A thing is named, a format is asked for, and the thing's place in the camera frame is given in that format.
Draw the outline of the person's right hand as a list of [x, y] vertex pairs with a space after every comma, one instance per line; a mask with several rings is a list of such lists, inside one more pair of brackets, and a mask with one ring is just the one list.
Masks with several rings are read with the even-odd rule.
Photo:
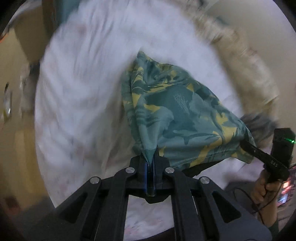
[[265, 226], [271, 227], [278, 218], [277, 200], [282, 187], [282, 180], [268, 183], [268, 177], [268, 172], [263, 170], [256, 180], [250, 196], [253, 202], [259, 206], [259, 220]]

